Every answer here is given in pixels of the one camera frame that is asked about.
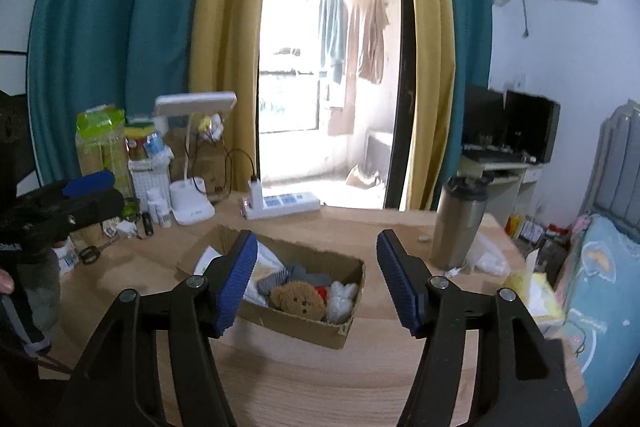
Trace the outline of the clear bubble wrap bundle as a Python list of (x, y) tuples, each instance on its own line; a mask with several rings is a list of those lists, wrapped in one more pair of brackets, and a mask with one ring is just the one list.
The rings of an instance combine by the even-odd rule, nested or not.
[(358, 294), (356, 283), (343, 284), (334, 281), (326, 298), (326, 321), (330, 324), (343, 324), (352, 315), (355, 299)]

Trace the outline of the white perforated basket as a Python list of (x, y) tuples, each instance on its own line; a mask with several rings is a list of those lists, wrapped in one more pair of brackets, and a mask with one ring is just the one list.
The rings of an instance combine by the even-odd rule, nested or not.
[(142, 159), (128, 161), (128, 170), (134, 186), (134, 196), (139, 199), (142, 211), (148, 210), (148, 192), (153, 191), (152, 200), (169, 202), (169, 160)]

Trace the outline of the black scissors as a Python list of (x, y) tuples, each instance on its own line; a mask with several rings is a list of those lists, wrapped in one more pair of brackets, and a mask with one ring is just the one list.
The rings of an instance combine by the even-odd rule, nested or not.
[(111, 247), (116, 242), (117, 239), (116, 237), (114, 237), (114, 239), (110, 239), (108, 242), (100, 246), (88, 246), (82, 251), (79, 251), (79, 253), (77, 254), (78, 259), (83, 265), (93, 265), (93, 263), (96, 263), (100, 259), (104, 249)]

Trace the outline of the white pill bottle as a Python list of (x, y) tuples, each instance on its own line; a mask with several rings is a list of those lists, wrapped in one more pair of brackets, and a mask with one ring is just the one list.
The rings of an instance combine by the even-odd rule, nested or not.
[(156, 212), (158, 224), (162, 228), (170, 228), (172, 225), (172, 221), (171, 221), (170, 210), (167, 202), (165, 202), (163, 199), (158, 200), (155, 203), (155, 212)]

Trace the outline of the white desk lamp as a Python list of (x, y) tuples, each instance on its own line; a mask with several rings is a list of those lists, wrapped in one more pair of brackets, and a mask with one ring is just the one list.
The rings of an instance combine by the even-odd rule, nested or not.
[(198, 134), (196, 117), (228, 113), (235, 104), (236, 95), (232, 91), (166, 94), (155, 100), (156, 116), (188, 118), (183, 143), (182, 178), (169, 185), (171, 212), (178, 225), (197, 225), (215, 216), (215, 208), (208, 198), (205, 181), (192, 173), (195, 161), (192, 146), (196, 144), (194, 135)]

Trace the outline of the yellow tissue pack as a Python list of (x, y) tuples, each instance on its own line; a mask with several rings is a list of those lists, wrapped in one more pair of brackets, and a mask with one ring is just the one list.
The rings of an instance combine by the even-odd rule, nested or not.
[(536, 271), (538, 254), (538, 249), (531, 251), (525, 258), (525, 268), (512, 271), (506, 277), (504, 285), (518, 294), (541, 332), (547, 332), (552, 327), (560, 326), (565, 314), (547, 275)]

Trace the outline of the blue patterned bedsheet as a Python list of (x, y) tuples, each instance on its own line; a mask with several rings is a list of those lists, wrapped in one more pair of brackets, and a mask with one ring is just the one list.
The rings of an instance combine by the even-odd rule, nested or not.
[(606, 213), (590, 212), (568, 230), (564, 254), (546, 272), (564, 313), (560, 333), (586, 387), (578, 413), (590, 426), (639, 360), (639, 237)]

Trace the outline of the clear plastic bag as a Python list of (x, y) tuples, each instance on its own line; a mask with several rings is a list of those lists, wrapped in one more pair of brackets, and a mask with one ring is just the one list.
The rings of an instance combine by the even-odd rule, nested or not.
[(506, 256), (500, 248), (483, 233), (477, 232), (468, 254), (466, 263), (474, 271), (482, 271), (493, 277), (506, 277), (511, 269)]

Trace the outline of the white charger plug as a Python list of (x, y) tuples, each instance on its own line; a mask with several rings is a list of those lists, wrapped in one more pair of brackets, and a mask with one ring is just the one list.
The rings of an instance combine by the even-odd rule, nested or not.
[(262, 182), (257, 176), (252, 176), (248, 185), (248, 197), (250, 198), (250, 208), (262, 210), (264, 208), (264, 195), (262, 195)]

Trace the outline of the white power strip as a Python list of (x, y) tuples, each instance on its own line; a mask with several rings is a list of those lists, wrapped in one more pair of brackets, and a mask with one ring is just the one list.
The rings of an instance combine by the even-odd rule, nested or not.
[(288, 193), (265, 196), (262, 208), (253, 208), (250, 199), (242, 199), (241, 212), (247, 220), (271, 219), (296, 215), (308, 211), (317, 211), (321, 207), (320, 200), (311, 193)]

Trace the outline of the steel travel mug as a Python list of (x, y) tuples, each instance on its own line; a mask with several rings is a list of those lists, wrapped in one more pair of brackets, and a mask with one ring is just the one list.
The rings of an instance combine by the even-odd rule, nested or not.
[(482, 222), (488, 185), (494, 179), (485, 174), (452, 176), (442, 187), (436, 211), (431, 262), (448, 271), (464, 265), (475, 234)]

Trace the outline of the white computer desk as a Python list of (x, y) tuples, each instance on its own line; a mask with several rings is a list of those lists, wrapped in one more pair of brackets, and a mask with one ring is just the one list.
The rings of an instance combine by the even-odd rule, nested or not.
[(462, 155), (457, 174), (460, 176), (491, 176), (488, 184), (486, 211), (505, 227), (511, 216), (527, 216), (533, 205), (536, 184), (544, 172), (544, 164), (527, 162), (478, 161)]

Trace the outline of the teal left curtain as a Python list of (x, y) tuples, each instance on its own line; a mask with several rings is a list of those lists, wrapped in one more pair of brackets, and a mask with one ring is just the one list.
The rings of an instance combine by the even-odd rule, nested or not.
[(76, 117), (112, 104), (149, 115), (188, 90), (195, 0), (36, 0), (27, 100), (44, 184), (79, 176)]

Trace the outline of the teal curtain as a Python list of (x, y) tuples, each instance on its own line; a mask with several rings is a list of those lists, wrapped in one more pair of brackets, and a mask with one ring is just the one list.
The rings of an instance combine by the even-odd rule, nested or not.
[(452, 91), (448, 141), (438, 182), (456, 172), (462, 150), (465, 91), (488, 86), (492, 43), (492, 0), (452, 0), (456, 75)]
[(149, 115), (188, 90), (195, 0), (36, 0), (27, 100), (44, 184), (79, 176), (76, 117), (112, 104)]

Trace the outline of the brown teddy bear toy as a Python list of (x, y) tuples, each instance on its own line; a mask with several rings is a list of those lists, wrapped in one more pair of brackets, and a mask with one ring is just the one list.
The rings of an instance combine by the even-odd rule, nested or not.
[(290, 282), (273, 288), (271, 304), (278, 310), (301, 319), (323, 320), (326, 304), (314, 286), (306, 282)]

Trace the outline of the yellow left curtain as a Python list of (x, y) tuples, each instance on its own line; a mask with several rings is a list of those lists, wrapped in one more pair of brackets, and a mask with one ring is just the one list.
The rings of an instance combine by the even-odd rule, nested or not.
[(231, 188), (244, 192), (257, 168), (257, 80), (262, 0), (196, 0), (189, 81), (194, 92), (232, 91), (224, 125)]

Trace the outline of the yellow curtain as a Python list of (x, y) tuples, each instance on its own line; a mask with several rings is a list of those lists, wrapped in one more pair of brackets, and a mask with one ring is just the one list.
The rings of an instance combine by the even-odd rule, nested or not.
[(189, 81), (194, 92), (232, 91), (224, 125), (231, 188), (244, 192), (257, 168), (257, 80), (262, 0), (196, 0)]
[(456, 51), (452, 0), (413, 0), (416, 24), (416, 101), (408, 208), (431, 206), (444, 160), (451, 115)]

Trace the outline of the grey knit cloth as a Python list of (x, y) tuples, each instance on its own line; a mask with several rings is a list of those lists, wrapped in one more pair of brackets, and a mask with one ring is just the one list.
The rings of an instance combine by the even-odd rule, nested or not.
[(284, 269), (264, 277), (256, 283), (258, 293), (269, 296), (273, 288), (290, 282), (306, 282), (314, 287), (330, 286), (332, 279), (326, 273), (310, 273), (303, 265), (287, 265)]

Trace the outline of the grey padded headboard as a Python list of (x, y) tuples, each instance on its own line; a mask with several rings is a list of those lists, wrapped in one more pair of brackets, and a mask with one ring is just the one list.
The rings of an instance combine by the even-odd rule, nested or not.
[(582, 213), (607, 217), (616, 229), (639, 242), (639, 103), (628, 100), (602, 122)]

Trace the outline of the brown cardboard box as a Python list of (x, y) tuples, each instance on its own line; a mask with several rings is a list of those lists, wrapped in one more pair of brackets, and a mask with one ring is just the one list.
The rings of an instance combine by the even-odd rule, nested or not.
[(177, 269), (202, 275), (235, 244), (247, 245), (256, 254), (239, 317), (314, 345), (335, 350), (345, 346), (363, 291), (362, 260), (216, 225), (181, 255)]

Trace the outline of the black monitor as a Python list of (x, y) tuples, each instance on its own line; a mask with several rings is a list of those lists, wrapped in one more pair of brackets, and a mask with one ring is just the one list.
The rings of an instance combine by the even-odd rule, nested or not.
[(560, 110), (543, 96), (467, 87), (462, 155), (479, 162), (549, 164)]

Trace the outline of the hanging teal shirt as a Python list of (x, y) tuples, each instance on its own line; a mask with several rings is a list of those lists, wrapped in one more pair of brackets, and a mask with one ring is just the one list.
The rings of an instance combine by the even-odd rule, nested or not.
[(336, 84), (342, 83), (346, 60), (347, 15), (344, 0), (320, 0), (319, 67)]

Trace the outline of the yellow right curtain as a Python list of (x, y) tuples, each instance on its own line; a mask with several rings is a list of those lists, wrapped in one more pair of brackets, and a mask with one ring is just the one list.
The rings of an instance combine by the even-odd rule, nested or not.
[(444, 160), (451, 115), (456, 51), (452, 0), (413, 0), (416, 24), (416, 101), (408, 208), (431, 206)]

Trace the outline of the hanging brown shirt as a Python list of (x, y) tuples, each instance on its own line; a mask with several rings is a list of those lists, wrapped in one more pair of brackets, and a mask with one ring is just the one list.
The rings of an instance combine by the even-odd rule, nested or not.
[(374, 84), (382, 82), (385, 64), (384, 31), (390, 24), (385, 0), (354, 0), (356, 76)]

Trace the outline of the teal right curtain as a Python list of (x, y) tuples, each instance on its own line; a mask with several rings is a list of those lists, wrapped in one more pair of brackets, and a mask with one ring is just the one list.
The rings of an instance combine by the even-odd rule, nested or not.
[(448, 141), (438, 182), (456, 172), (462, 150), (465, 91), (488, 86), (492, 43), (492, 0), (452, 0), (456, 75), (452, 91)]

